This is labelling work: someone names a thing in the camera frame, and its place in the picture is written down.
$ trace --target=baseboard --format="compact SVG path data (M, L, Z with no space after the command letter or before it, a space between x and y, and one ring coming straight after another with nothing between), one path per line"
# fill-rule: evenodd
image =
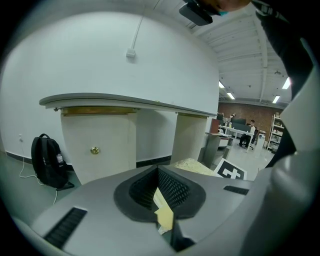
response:
M6 152L6 154L8 157L14 158L14 159L19 160L21 162L23 162L23 160L24 160L25 163L32 165L31 158L28 158L28 157L24 158L21 155L13 154L8 151ZM160 158L155 158L155 159L150 159L150 160L146 160L146 161L139 161L139 162L136 162L136 167L140 168L140 167L145 167L145 166L164 164L165 162L168 162L170 160L171 160L171 155L165 156L165 157L160 157ZM67 166L68 166L67 171L74 171L74 168L71 164L68 164Z

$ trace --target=ceiling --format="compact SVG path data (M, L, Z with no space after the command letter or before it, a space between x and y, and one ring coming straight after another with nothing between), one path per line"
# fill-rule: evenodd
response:
M282 89L287 73L266 39L253 5L225 16L213 16L213 23L197 26L179 14L182 0L113 0L143 3L146 8L170 16L186 26L190 33L205 42L216 53L220 89L219 101L285 108L291 101L291 90ZM280 95L277 104L272 104Z

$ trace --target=black backpack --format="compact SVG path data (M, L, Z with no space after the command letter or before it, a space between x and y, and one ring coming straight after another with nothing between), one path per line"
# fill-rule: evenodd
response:
M43 184L57 190L74 187L72 183L68 182L68 165L54 139L44 133L35 137L31 146L31 158L35 174Z

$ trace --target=brass knob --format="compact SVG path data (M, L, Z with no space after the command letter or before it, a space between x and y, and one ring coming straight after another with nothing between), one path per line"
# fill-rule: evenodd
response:
M99 154L99 148L97 148L97 147L92 147L91 149L90 149L90 151L91 151L91 153L92 154L94 154L94 155L97 155L97 154Z

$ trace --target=curved white wall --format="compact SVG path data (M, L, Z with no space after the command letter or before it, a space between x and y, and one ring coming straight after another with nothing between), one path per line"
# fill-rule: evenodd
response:
M5 149L22 155L22 134L24 155L30 157L33 138L47 133L68 161L60 114L39 105L40 99L55 94L118 94L216 113L214 53L173 20L147 11L132 62L126 51L140 18L124 12L80 14L23 40L2 70L0 129ZM138 161L171 155L176 118L175 113L141 111Z

